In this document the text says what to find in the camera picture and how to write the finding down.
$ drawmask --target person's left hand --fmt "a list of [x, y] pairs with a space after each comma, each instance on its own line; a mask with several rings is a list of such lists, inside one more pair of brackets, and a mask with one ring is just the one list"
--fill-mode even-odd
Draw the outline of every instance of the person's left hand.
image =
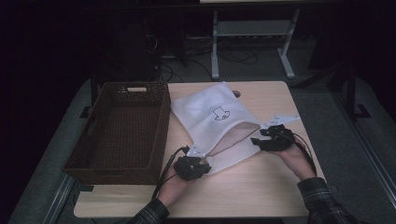
[[165, 180], [169, 177], [173, 176], [160, 188], [160, 192], [158, 193], [158, 200], [160, 200], [166, 207], [172, 205], [177, 199], [183, 194], [187, 187], [195, 183], [195, 180], [184, 180], [179, 175], [177, 175], [174, 169], [174, 163], [166, 173]]

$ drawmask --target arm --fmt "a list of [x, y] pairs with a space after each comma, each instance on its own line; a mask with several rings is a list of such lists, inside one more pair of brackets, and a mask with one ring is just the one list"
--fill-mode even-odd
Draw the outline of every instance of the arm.
[[334, 199], [324, 179], [316, 177], [303, 152], [297, 146], [292, 145], [286, 150], [269, 153], [280, 157], [300, 178], [298, 188], [303, 195], [305, 207], [309, 211], [309, 224], [359, 223]]
[[140, 210], [134, 218], [129, 221], [130, 224], [150, 224], [162, 223], [169, 216], [168, 208], [183, 194], [183, 192], [192, 185], [195, 180], [186, 181], [177, 175], [174, 166], [169, 168], [165, 180], [157, 198], [149, 202]]

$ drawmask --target plaid sleeve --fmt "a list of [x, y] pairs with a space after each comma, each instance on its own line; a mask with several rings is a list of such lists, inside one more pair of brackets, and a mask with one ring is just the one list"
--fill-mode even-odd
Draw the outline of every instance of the plaid sleeve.
[[160, 224], [169, 216], [169, 211], [158, 199], [153, 199], [140, 210], [129, 224]]
[[319, 177], [303, 180], [298, 184], [304, 204], [309, 211], [308, 223], [359, 223], [343, 205], [338, 203], [324, 179]]

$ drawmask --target printed logo on bag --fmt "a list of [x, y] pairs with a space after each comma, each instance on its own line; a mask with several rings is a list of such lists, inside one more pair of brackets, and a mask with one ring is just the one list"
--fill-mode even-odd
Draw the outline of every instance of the printed logo on bag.
[[223, 108], [221, 108], [221, 106], [219, 106], [217, 109], [215, 109], [213, 111], [213, 113], [216, 114], [215, 120], [223, 120], [223, 119], [227, 119], [228, 117], [230, 117], [230, 111], [223, 110]]

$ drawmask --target shirt cuff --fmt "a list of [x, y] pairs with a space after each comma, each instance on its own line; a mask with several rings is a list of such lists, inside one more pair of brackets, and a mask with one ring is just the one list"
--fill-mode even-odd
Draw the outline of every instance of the shirt cuff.
[[312, 177], [298, 183], [298, 188], [303, 195], [306, 208], [309, 210], [319, 202], [332, 200], [332, 193], [323, 178]]
[[165, 220], [169, 217], [169, 211], [166, 206], [157, 198], [151, 200], [148, 203], [147, 207], [149, 207], [159, 218], [159, 220]]

